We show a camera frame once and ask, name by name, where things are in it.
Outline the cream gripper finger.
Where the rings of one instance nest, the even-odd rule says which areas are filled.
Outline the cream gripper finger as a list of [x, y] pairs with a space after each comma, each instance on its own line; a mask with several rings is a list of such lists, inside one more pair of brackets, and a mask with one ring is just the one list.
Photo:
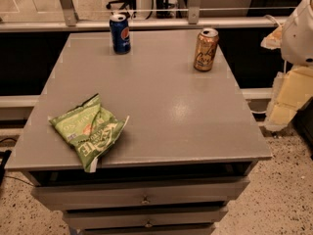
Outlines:
[[278, 26], [269, 35], [263, 38], [261, 46], [266, 49], [275, 50], [281, 48], [282, 27]]
[[274, 79], [272, 98], [268, 104], [265, 128], [277, 132], [313, 97], [313, 68], [293, 66], [287, 73], [279, 72]]

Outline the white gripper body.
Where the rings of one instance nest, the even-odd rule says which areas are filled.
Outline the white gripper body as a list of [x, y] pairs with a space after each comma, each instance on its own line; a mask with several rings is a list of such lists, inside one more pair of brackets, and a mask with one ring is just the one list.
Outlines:
[[313, 65], [312, 0], [302, 0], [284, 23], [281, 53], [293, 65]]

